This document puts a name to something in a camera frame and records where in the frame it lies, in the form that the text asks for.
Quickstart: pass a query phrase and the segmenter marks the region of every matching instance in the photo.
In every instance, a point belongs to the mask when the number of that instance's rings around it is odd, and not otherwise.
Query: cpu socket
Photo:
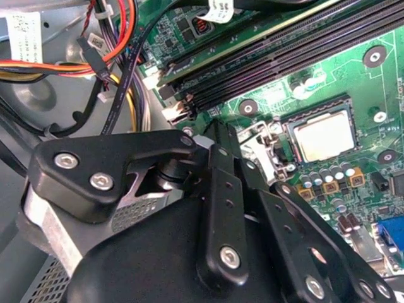
[[[299,112],[289,117],[285,125],[299,163],[323,161],[357,150],[348,95]]]

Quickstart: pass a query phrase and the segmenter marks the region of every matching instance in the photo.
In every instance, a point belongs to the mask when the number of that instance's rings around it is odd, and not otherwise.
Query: black plastic bracket
[[[196,149],[195,142],[178,130],[48,141],[35,149],[28,179],[41,198],[82,222],[99,223],[113,214],[124,194],[130,163],[141,162],[149,169],[165,160],[187,159]],[[73,169],[56,165],[60,153],[73,155],[78,165]],[[111,176],[110,190],[90,184],[98,172]]]

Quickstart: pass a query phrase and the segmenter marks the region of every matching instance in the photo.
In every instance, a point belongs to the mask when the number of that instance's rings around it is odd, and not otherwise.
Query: yellow wire
[[[114,75],[111,74],[110,76],[117,84],[119,84],[120,79]],[[137,126],[137,121],[136,121],[136,109],[134,108],[134,102],[133,102],[133,92],[132,90],[128,90],[126,94],[126,100],[128,101],[129,105],[129,110],[131,112],[131,123],[132,123],[132,130],[133,132],[136,132],[136,126]]]

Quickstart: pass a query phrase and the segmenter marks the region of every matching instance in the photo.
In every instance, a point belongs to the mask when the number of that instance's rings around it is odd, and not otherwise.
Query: black plastic tab
[[[225,295],[249,275],[242,186],[232,154],[221,146],[211,146],[209,167],[196,267],[206,286]]]

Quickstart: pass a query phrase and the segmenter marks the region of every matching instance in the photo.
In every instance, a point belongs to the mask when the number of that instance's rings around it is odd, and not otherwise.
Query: orange wire
[[[128,1],[128,3],[129,3],[129,15],[130,15],[129,28],[134,28],[136,10],[135,10],[135,7],[134,7],[132,1]],[[122,2],[119,2],[120,11],[122,12],[121,4],[122,4]],[[126,27],[123,22],[121,23],[121,31],[125,32],[125,36],[124,36],[123,40],[118,43],[117,47],[112,52],[110,52],[103,58],[105,62],[109,62],[111,59],[116,57],[116,55],[118,55],[118,53],[120,53],[121,49],[127,44],[129,39],[131,38],[132,33],[130,30],[126,31]],[[88,64],[81,64],[79,66],[60,66],[60,65],[54,65],[54,64],[31,63],[31,62],[17,61],[17,60],[0,60],[0,67],[8,67],[8,66],[19,67],[19,68],[44,68],[44,69],[51,69],[54,71],[62,71],[62,72],[63,71],[84,71],[83,74],[81,74],[79,76],[83,76],[83,75],[92,73],[91,71],[86,71],[87,69],[91,69],[91,66]],[[76,75],[68,75],[68,74],[65,75],[64,74],[64,76],[76,77],[77,74]]]
[[[125,3],[123,0],[118,0],[119,3],[119,11],[121,14],[121,32],[119,33],[118,43],[123,40],[125,32],[126,32],[126,11],[125,11]]]

